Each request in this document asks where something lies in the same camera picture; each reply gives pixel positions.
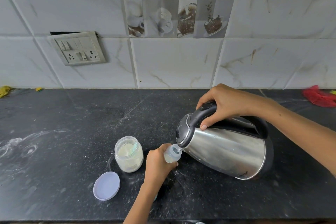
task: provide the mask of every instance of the electric kettle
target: electric kettle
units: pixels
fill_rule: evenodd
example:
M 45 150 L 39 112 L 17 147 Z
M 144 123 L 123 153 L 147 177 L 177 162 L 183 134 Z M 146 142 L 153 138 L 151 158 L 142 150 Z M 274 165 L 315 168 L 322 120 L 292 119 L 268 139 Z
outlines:
M 201 122 L 216 109 L 216 102 L 211 101 L 185 115 L 176 129 L 178 146 L 221 173 L 240 180 L 260 177 L 273 163 L 267 123 L 255 116 L 242 116 L 224 119 L 201 130 Z

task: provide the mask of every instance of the person's left hand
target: person's left hand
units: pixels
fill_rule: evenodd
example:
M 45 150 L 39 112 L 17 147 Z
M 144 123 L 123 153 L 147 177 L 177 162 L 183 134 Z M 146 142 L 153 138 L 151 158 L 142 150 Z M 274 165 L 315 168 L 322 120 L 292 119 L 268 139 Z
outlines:
M 163 153 L 169 146 L 171 146 L 170 143 L 163 144 L 156 150 L 149 151 L 147 155 L 143 184 L 151 188 L 155 194 L 161 188 L 169 172 L 179 165 L 177 162 L 166 162 Z

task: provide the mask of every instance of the forearm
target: forearm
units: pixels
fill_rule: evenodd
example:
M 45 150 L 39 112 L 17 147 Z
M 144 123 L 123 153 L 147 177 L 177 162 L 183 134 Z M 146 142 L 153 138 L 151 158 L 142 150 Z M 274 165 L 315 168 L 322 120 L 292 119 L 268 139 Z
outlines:
M 265 100 L 259 116 L 274 125 L 333 175 L 336 175 L 336 132 L 308 120 L 272 100 Z
M 156 193 L 143 184 L 123 224 L 146 224 Z

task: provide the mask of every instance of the hand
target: hand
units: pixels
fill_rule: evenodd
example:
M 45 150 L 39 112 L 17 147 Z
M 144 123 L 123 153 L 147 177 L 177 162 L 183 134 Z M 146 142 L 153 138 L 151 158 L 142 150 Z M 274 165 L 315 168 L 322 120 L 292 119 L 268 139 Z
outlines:
M 163 144 L 158 149 L 149 151 L 147 155 L 143 184 L 151 188 L 155 194 L 161 188 L 169 172 L 179 165 L 177 162 L 166 162 L 163 153 L 169 146 L 171 146 L 170 143 Z
M 196 109 L 210 100 L 216 101 L 217 110 L 213 115 L 202 121 L 202 130 L 225 118 L 258 116 L 265 103 L 272 101 L 245 91 L 233 89 L 221 83 L 212 87 L 199 99 Z

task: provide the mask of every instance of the person's right arm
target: person's right arm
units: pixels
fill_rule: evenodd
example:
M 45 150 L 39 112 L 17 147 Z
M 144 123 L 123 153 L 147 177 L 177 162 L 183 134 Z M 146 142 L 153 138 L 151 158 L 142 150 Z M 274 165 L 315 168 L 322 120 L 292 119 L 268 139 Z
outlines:
M 201 129 L 235 116 L 257 116 L 271 123 L 336 176 L 336 132 L 308 120 L 275 101 L 219 84 L 197 104 L 215 100 L 217 111 L 203 120 Z

